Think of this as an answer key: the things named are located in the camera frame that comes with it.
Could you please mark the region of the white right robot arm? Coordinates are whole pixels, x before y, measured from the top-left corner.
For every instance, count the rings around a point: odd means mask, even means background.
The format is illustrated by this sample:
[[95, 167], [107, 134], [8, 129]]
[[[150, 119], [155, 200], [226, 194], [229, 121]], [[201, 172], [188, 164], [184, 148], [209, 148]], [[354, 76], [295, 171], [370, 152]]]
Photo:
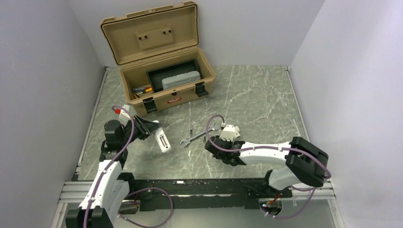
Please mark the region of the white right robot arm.
[[302, 137], [280, 144], [255, 144], [245, 141], [226, 142], [212, 136], [204, 148], [223, 163], [237, 166], [274, 164], [280, 169], [270, 170], [262, 183], [262, 192], [274, 197], [280, 190], [303, 183], [320, 188], [330, 178], [328, 154]]

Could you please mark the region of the white remote control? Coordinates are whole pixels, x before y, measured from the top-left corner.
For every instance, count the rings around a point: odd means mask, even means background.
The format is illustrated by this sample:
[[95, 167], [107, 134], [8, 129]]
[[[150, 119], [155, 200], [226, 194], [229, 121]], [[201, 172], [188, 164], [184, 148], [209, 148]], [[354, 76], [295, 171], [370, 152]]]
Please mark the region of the white remote control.
[[159, 145], [161, 152], [162, 153], [170, 152], [172, 150], [172, 147], [165, 135], [165, 132], [163, 131], [161, 123], [158, 120], [155, 120], [154, 122], [158, 124], [158, 128], [154, 132], [154, 136]]

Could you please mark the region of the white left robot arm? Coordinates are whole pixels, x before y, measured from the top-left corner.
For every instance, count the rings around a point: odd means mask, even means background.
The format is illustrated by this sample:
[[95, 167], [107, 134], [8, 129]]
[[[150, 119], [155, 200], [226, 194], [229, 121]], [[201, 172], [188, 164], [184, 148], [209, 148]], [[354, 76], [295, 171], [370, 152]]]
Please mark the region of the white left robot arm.
[[136, 195], [133, 174], [123, 172], [127, 146], [136, 139], [144, 140], [161, 128], [159, 121], [139, 116], [104, 125], [105, 140], [101, 144], [98, 171], [87, 195], [77, 209], [69, 210], [65, 223], [68, 228], [111, 228], [124, 199]]

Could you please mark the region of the white pipe elbow fitting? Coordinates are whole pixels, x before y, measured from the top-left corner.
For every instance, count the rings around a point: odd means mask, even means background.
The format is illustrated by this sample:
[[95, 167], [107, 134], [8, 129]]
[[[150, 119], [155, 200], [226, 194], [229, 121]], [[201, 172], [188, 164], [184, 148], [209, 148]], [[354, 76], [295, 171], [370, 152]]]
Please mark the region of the white pipe elbow fitting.
[[239, 137], [240, 137], [240, 129], [239, 129], [238, 126], [234, 126], [234, 137], [233, 137], [233, 139], [235, 140], [235, 139], [237, 139]]

